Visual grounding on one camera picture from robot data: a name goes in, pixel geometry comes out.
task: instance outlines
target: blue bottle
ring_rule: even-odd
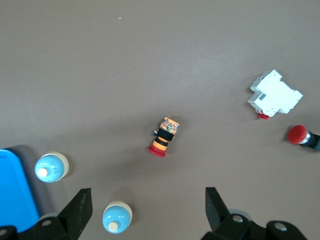
[[[111,234],[125,231],[132,219],[131,208],[122,201],[111,202],[103,212],[103,227]]]
[[[68,171],[68,160],[60,152],[49,152],[43,155],[34,167],[36,177],[45,183],[59,181],[67,175]]]

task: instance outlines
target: blue tray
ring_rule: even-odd
[[[6,149],[0,149],[0,189],[0,227],[12,225],[20,233],[39,220],[20,159]]]

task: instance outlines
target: white bottle cap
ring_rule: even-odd
[[[110,231],[117,231],[118,230],[118,224],[115,221],[112,221],[109,223],[108,228]]]
[[[44,178],[44,177],[48,176],[48,170],[45,169],[44,167],[40,168],[38,170],[38,176],[41,177],[41,178]]]

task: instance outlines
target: white circuit breaker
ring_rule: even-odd
[[[303,95],[291,89],[281,80],[276,70],[266,71],[255,80],[250,89],[254,92],[248,103],[258,114],[273,117],[276,113],[287,114]]]

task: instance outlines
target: gray table surface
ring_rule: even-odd
[[[277,69],[304,97],[258,120],[251,83]],[[320,133],[319,0],[1,0],[0,148],[13,147],[41,214],[92,188],[80,240],[198,240],[205,187],[259,225],[284,220],[319,239],[320,153],[286,132]],[[167,156],[147,151],[163,117],[180,123]],[[48,151],[69,175],[32,171]],[[110,201],[132,225],[106,232]]]

